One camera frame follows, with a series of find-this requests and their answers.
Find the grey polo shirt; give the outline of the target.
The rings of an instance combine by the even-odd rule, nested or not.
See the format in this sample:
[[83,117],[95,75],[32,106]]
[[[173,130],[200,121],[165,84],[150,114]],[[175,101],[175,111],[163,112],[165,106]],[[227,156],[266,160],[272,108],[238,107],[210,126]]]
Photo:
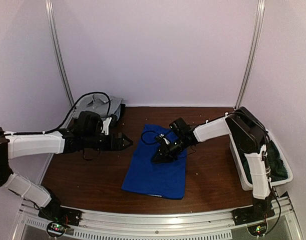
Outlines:
[[90,111],[99,114],[102,120],[104,120],[107,117],[109,104],[110,110],[108,116],[115,115],[117,108],[123,103],[123,99],[115,96],[109,96],[109,98],[110,100],[106,96],[98,93],[83,97],[76,106],[73,118],[77,119],[83,111]]

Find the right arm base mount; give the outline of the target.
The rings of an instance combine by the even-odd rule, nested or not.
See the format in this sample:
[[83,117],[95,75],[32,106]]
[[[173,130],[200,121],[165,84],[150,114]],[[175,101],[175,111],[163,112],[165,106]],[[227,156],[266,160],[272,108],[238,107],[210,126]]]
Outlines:
[[275,216],[275,211],[272,204],[270,204],[266,210],[263,210],[262,207],[258,205],[252,205],[236,208],[232,210],[231,213],[236,226],[257,221],[264,221],[266,218]]

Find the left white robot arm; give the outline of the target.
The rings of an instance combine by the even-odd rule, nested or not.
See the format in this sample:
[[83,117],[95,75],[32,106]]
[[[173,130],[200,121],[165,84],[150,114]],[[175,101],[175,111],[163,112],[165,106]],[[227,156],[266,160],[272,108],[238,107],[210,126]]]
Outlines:
[[125,134],[115,134],[111,128],[117,118],[111,115],[102,119],[99,114],[83,111],[69,128],[43,132],[10,132],[0,127],[0,187],[32,201],[54,222],[60,222],[64,210],[56,205],[55,197],[41,185],[14,173],[9,160],[43,154],[70,154],[94,149],[100,152],[122,151],[133,145]]

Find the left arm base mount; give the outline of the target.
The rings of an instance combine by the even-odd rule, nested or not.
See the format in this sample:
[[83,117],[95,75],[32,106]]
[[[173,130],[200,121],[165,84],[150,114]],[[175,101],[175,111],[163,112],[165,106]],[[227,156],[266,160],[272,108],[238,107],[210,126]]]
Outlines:
[[56,209],[42,207],[38,213],[40,218],[70,226],[78,226],[81,220],[81,215],[82,212],[80,210],[62,206]]

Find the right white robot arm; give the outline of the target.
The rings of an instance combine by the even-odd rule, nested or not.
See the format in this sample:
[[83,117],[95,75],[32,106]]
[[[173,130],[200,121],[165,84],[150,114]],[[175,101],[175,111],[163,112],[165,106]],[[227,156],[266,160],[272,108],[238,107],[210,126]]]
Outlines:
[[159,147],[152,156],[151,163],[171,163],[188,147],[230,135],[236,148],[246,157],[251,174],[254,206],[250,208],[249,216],[258,221],[268,213],[268,205],[273,199],[267,161],[269,136],[264,125],[246,107],[241,106],[222,117],[194,127],[188,125],[183,118],[178,118],[169,127],[177,138],[171,142],[163,136],[157,136],[155,139]]

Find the blue garment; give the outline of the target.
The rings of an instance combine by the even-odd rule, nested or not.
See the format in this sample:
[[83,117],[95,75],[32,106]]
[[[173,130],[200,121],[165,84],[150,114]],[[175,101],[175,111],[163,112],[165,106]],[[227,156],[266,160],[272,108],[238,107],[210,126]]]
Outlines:
[[179,159],[174,162],[151,163],[151,158],[159,147],[159,144],[154,143],[154,138],[159,134],[165,134],[171,142],[174,142],[177,137],[170,129],[155,124],[145,124],[142,134],[143,138],[138,141],[137,148],[133,152],[121,189],[171,200],[183,199],[187,150],[181,152]]

